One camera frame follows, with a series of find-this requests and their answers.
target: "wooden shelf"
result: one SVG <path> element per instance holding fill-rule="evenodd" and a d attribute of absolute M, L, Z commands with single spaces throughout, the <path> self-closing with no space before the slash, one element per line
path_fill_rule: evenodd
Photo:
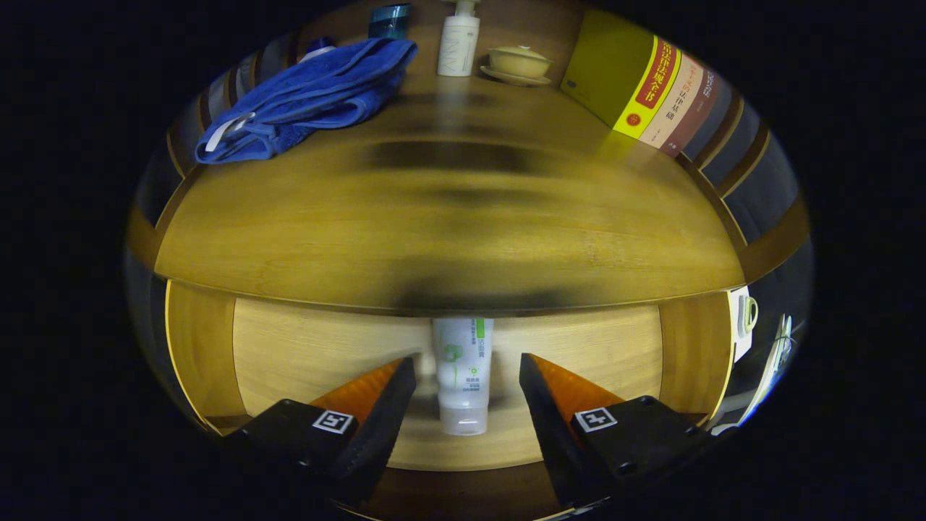
<path fill-rule="evenodd" d="M 389 466 L 429 471 L 484 470 L 541 461 L 518 383 L 520 355 L 532 352 L 628 397 L 658 396 L 662 341 L 656 306 L 495 321 L 489 429 L 441 432 L 429 319 L 320 311 L 238 299 L 234 364 L 251 415 L 283 398 L 311 401 L 399 357 L 415 361 L 418 387 Z"/>
<path fill-rule="evenodd" d="M 156 271 L 364 312 L 494 316 L 740 286 L 678 164 L 556 88 L 410 73 L 381 114 L 205 168 Z"/>

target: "white tube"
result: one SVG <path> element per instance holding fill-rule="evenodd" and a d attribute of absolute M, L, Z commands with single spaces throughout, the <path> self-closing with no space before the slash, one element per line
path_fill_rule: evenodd
<path fill-rule="evenodd" d="M 492 319 L 434 319 L 441 429 L 454 436 L 485 432 L 489 418 Z"/>

